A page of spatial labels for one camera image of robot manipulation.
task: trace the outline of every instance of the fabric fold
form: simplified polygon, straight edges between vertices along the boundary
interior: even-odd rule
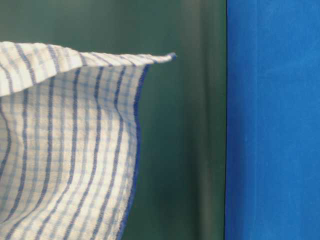
[[[0,239],[120,239],[149,65],[175,58],[0,43]]]

